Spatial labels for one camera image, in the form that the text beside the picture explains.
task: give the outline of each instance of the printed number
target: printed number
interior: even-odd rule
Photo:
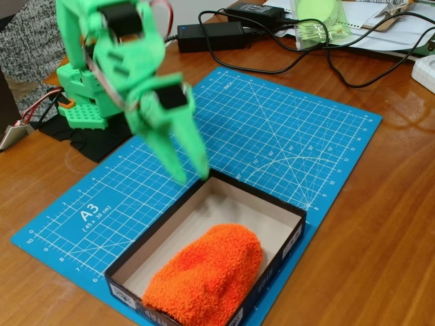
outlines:
[[[94,205],[92,205],[92,204],[89,204],[89,205],[87,206],[87,208],[90,209],[90,210],[92,211],[92,213],[89,213],[89,212],[87,212],[87,211],[81,211],[81,212],[80,212],[80,215],[82,216],[82,219],[83,219],[85,222],[87,222],[89,216],[93,216],[93,214],[95,214],[96,212],[98,212],[98,207],[97,207],[97,206],[94,206]]]
[[[97,206],[94,206],[94,205],[92,205],[92,204],[89,204],[87,207],[88,207],[90,210],[94,209],[94,210],[95,210],[95,211],[93,211],[94,214],[95,214],[96,212],[98,212],[98,207],[97,207]]]

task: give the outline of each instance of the wooden table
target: wooden table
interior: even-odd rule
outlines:
[[[265,69],[297,57],[271,41],[219,55]],[[355,83],[392,65],[347,52],[335,52],[334,62]],[[181,55],[171,46],[160,72],[183,71],[195,84],[216,66],[208,53]],[[383,116],[265,325],[435,325],[435,95],[411,69],[354,90],[317,52],[287,73],[258,75]],[[95,165],[39,132],[0,154],[0,324],[132,324],[10,243]]]

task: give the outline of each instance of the cutting mat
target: cutting mat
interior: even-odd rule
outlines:
[[[197,126],[212,167],[308,211],[303,241],[246,325],[259,325],[349,176],[381,117],[236,71],[194,87]],[[174,182],[133,137],[19,231],[12,242],[128,318],[104,271],[194,183]]]

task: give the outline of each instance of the red wire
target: red wire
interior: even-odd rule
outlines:
[[[58,87],[58,88],[53,89],[52,91],[48,92],[48,93],[45,94],[43,97],[41,97],[38,101],[36,101],[36,103],[33,104],[31,107],[29,107],[29,108],[28,108],[28,109],[27,109],[27,110],[22,114],[22,117],[21,117],[21,119],[24,119],[24,117],[26,116],[26,114],[27,114],[28,112],[30,112],[29,115],[27,116],[26,121],[24,121],[24,123],[25,123],[25,124],[28,124],[28,123],[30,122],[30,119],[32,118],[32,115],[33,115],[33,113],[35,112],[36,108],[39,106],[39,104],[41,104],[41,102],[42,102],[44,99],[46,99],[47,97],[49,97],[51,94],[54,94],[54,93],[60,92],[60,90],[62,90],[61,87]]]
[[[153,4],[155,4],[155,3],[163,3],[168,8],[169,23],[168,23],[168,31],[167,31],[166,37],[165,37],[165,38],[167,38],[169,36],[169,34],[171,34],[172,24],[174,23],[174,11],[173,11],[172,5],[167,0],[152,0],[150,2],[150,6],[152,7]]]

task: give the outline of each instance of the power adapter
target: power adapter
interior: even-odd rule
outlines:
[[[215,22],[203,25],[213,51],[243,49],[255,29],[244,29],[240,22]],[[181,53],[208,51],[207,40],[200,24],[179,25],[178,50]]]
[[[254,5],[252,3],[238,2],[224,9],[227,14],[240,16],[243,18],[249,18],[260,24],[263,24],[269,29],[273,29],[277,26],[281,26],[288,22],[285,18],[285,10],[279,7],[272,7],[270,5]],[[228,17],[228,21],[241,21],[243,26],[257,27],[257,24],[249,22],[244,19],[236,17]]]

